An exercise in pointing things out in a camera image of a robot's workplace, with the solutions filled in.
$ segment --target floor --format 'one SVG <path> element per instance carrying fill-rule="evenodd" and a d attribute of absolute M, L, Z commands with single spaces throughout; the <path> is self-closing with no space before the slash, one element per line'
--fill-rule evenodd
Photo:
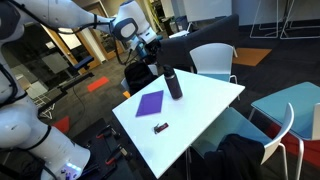
<path fill-rule="evenodd" d="M 269 58 L 273 60 L 276 60 L 279 57 L 287 60 L 287 57 L 295 58 L 303 56 L 304 54 L 299 55 L 299 48 L 297 50 L 296 45 L 293 46 L 292 43 L 299 44 L 300 49 L 302 49 L 302 53 L 306 53 L 306 55 L 308 55 L 309 52 L 308 57 L 312 59 L 314 58 L 314 56 L 311 57 L 309 51 L 310 49 L 308 50 L 307 48 L 304 48 L 304 46 L 311 47 L 312 52 L 315 53 L 317 47 L 320 47 L 320 40 L 318 39 L 305 41 L 301 40 L 300 42 L 283 42 L 278 39 L 250 39 L 248 37 L 248 33 L 246 32 L 240 33 L 238 47 L 272 48 L 275 50 L 275 52 L 268 56 L 267 59 Z M 125 60 L 126 58 L 127 54 L 124 53 L 121 55 L 122 60 Z M 316 71 L 317 69 L 312 69 L 312 71 L 310 72 L 310 66 L 312 66 L 313 64 L 311 63 L 311 60 L 308 62 L 302 62 L 301 65 L 299 65 L 300 62 L 298 62 L 298 60 L 295 60 L 292 61 L 293 64 L 290 64 L 288 66 L 275 67 L 271 72 L 272 74 L 267 74 L 264 76 L 258 73 L 258 71 L 261 70 L 261 72 L 266 73 L 265 70 L 270 70 L 270 64 L 268 64 L 265 60 L 261 62 L 261 67 L 258 66 L 255 68 L 234 65 L 233 72 L 238 76 L 239 84 L 246 86 L 246 90 L 241 94 L 241 101 L 236 100 L 231 104 L 231 106 L 235 107 L 243 115 L 248 117 L 251 110 L 250 103 L 253 100 L 263 97 L 264 95 L 281 89 L 285 86 L 289 86 L 292 83 L 297 83 L 302 80 L 309 80 L 308 78 L 310 78 L 311 76 L 318 75 L 319 71 Z M 94 74 L 94 77 L 89 78 L 76 85 L 73 89 L 70 89 L 68 91 L 68 95 L 55 104 L 55 109 L 52 111 L 53 119 L 50 120 L 41 118 L 41 121 L 47 124 L 53 124 L 56 121 L 64 118 L 65 116 L 69 116 L 70 129 L 67 133 L 67 136 L 72 139 L 81 131 L 85 130 L 91 124 L 96 122 L 98 119 L 103 118 L 105 122 L 110 123 L 116 130 L 118 130 L 122 134 L 122 138 L 119 139 L 119 143 L 123 144 L 129 151 L 133 153 L 134 158 L 129 162 L 132 169 L 138 170 L 141 176 L 146 180 L 155 179 L 152 172 L 148 169 L 146 163 L 143 161 L 142 157 L 135 149 L 131 140 L 126 136 L 125 131 L 121 128 L 117 119 L 112 114 L 112 109 L 126 100 L 126 97 L 122 94 L 124 92 L 124 89 L 120 85 L 120 82 L 124 77 L 124 68 L 124 66 L 119 65 L 117 59 L 113 59 L 93 69 L 92 73 Z M 293 81 L 277 81 L 277 77 L 287 78 L 287 80 L 291 79 L 293 74 L 299 74 L 300 76 L 294 76 L 295 79 Z M 109 82 L 93 92 L 88 92 L 87 86 L 103 76 L 107 77 L 109 79 Z M 320 79 L 319 75 L 313 80 L 316 81 L 319 85 L 320 81 L 318 81 L 318 79 Z M 53 98 L 58 93 L 59 91 L 52 90 L 48 94 L 48 96 Z M 257 119 L 259 118 L 260 117 L 256 117 L 254 119 L 254 123 L 256 123 L 258 127 L 263 129 L 268 126 L 268 122 L 266 122 L 266 120 L 263 118 L 261 118 L 262 121 L 257 121 Z M 9 157 L 9 160 L 7 161 L 8 166 L 10 166 L 10 164 L 13 164 L 13 162 L 17 160 L 16 157 L 23 156 L 19 152 L 16 152 L 14 154 L 14 156 Z M 265 164 L 262 165 L 264 179 L 282 179 L 281 158 L 279 158 L 281 156 L 279 155 L 280 153 L 276 152 Z M 192 157 L 192 178 L 207 179 L 208 169 L 206 169 L 201 158 L 199 158 L 194 152 L 192 152 Z M 288 154 L 289 179 L 294 179 L 296 159 L 296 156 Z M 184 156 L 181 156 L 160 179 L 184 180 L 184 160 Z M 316 177 L 320 177 L 320 167 L 315 167 L 308 162 L 304 162 L 300 179 L 311 180 Z M 1 174 L 0 179 L 10 178 Z"/>

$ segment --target black bottle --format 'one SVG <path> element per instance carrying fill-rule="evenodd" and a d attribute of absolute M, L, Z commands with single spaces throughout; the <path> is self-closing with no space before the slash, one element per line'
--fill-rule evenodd
<path fill-rule="evenodd" d="M 166 80 L 172 98 L 174 100 L 180 99 L 182 97 L 182 92 L 174 69 L 169 65 L 164 65 L 163 70 L 164 78 Z"/>

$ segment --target black bag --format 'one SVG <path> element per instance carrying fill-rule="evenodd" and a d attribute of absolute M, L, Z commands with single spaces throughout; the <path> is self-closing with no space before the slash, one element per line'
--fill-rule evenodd
<path fill-rule="evenodd" d="M 130 95 L 134 95 L 157 78 L 156 75 L 152 74 L 148 65 L 142 61 L 136 61 L 128 65 L 124 70 L 124 75 L 129 85 Z"/>

